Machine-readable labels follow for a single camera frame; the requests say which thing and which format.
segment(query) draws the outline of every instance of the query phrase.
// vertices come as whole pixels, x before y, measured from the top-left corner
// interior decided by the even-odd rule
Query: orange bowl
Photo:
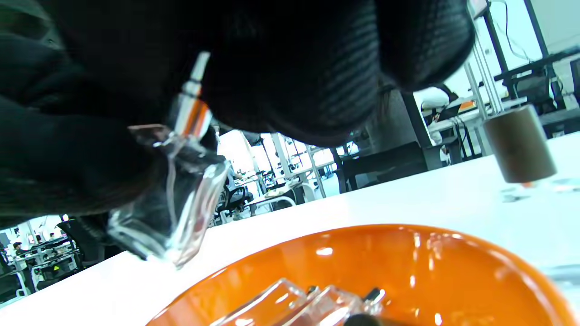
[[[283,277],[360,296],[382,288],[383,315],[404,325],[577,325],[554,285],[514,254],[451,230],[382,224],[311,234],[243,258],[181,294],[149,326],[209,325]]]

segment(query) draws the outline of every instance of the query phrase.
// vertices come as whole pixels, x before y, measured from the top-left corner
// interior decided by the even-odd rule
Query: desk
[[[580,133],[548,141],[563,174],[578,175]],[[507,185],[492,156],[414,175],[323,200],[213,227],[199,254],[181,271],[121,253],[0,310],[5,325],[18,325],[30,307],[51,316],[54,298],[66,296],[66,318],[83,325],[143,326],[185,289],[240,258],[306,234],[361,224],[408,223],[446,227],[501,245],[532,265],[580,263],[578,197],[557,205],[541,199],[500,203]],[[425,188],[433,196],[420,195]],[[573,303],[580,295],[565,292]],[[47,325],[60,325],[48,319]]]
[[[523,103],[527,102],[527,100],[528,100],[527,97],[522,97],[522,98],[515,99],[515,100],[508,100],[508,101],[502,102],[502,106],[504,109],[511,108],[511,107],[523,104]],[[459,114],[458,117],[463,119],[464,122],[469,122],[469,121],[473,121],[473,120],[478,119],[480,117],[480,114],[479,114],[478,110],[473,110],[473,111],[465,112],[463,114]],[[448,119],[448,120],[435,122],[434,124],[430,124],[427,127],[427,130],[429,132],[437,132],[437,131],[451,129],[451,128],[453,128],[453,126],[454,126],[453,122],[451,122],[451,120]]]

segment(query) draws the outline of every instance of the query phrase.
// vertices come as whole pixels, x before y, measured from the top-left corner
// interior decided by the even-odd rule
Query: gloved hand
[[[105,211],[146,189],[155,155],[125,127],[164,121],[201,50],[212,54],[202,97],[219,120],[331,146],[372,114],[378,78],[404,90],[437,84],[474,41],[465,0],[41,5],[71,60],[51,53],[0,82],[2,215]],[[0,48],[0,78],[37,51]]]
[[[46,214],[103,212],[154,180],[154,153],[126,128],[131,104],[63,52],[0,35],[0,71],[0,229]]]

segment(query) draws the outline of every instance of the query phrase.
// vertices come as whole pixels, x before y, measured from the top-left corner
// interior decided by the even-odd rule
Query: cork stopper
[[[556,174],[546,135],[532,105],[492,117],[483,127],[506,182],[534,182]]]

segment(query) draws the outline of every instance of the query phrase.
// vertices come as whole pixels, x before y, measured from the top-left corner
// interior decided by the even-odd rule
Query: perfume bottle
[[[385,297],[377,288],[364,298],[333,285],[304,291],[282,278],[211,326],[339,326],[353,316],[381,316]]]

